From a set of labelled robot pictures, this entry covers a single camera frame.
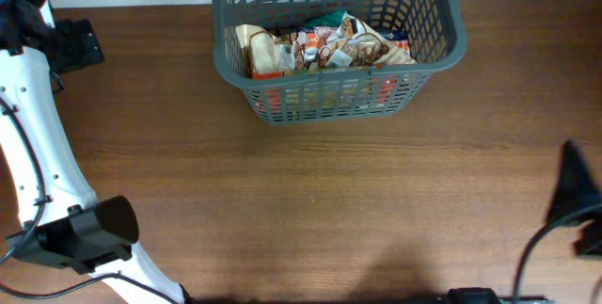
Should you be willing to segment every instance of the black bracket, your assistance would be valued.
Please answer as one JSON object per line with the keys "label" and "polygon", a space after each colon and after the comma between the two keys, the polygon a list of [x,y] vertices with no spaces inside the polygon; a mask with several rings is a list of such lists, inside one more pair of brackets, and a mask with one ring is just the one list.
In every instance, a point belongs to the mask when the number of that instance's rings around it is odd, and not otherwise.
{"label": "black bracket", "polygon": [[[577,146],[567,141],[562,147],[561,173],[547,222],[599,204],[602,204],[600,189]],[[579,258],[602,260],[602,208],[575,218],[565,226],[578,226],[588,221],[591,223],[581,230],[581,237],[574,244],[575,254]]]}
{"label": "black bracket", "polygon": [[448,292],[451,304],[499,304],[496,293],[491,289],[452,289]]}
{"label": "black bracket", "polygon": [[50,32],[40,0],[0,0],[0,50],[11,56],[22,54],[24,46],[44,52]]}
{"label": "black bracket", "polygon": [[[8,246],[17,244],[24,234],[8,237]],[[86,210],[73,206],[67,217],[38,226],[33,237],[15,253],[16,259],[59,269],[70,267],[81,275],[94,272],[99,265],[131,259],[139,231],[132,205],[117,196]]]}
{"label": "black bracket", "polygon": [[40,205],[42,205],[44,203],[49,203],[51,201],[53,201],[53,198],[50,197],[50,195],[46,195],[46,197],[43,200],[36,199],[36,202],[34,202],[34,206],[40,206]]}
{"label": "black bracket", "polygon": [[63,80],[60,78],[56,72],[50,71],[50,77],[55,81],[56,86],[58,88],[53,88],[53,94],[57,94],[62,92],[65,89],[65,84],[63,84]]}
{"label": "black bracket", "polygon": [[56,22],[50,40],[46,55],[55,75],[104,62],[101,44],[89,20]]}
{"label": "black bracket", "polygon": [[4,109],[4,107],[0,107],[2,109],[2,116],[8,116],[9,114],[15,114],[19,112],[19,106],[16,104],[11,107],[10,110]]}

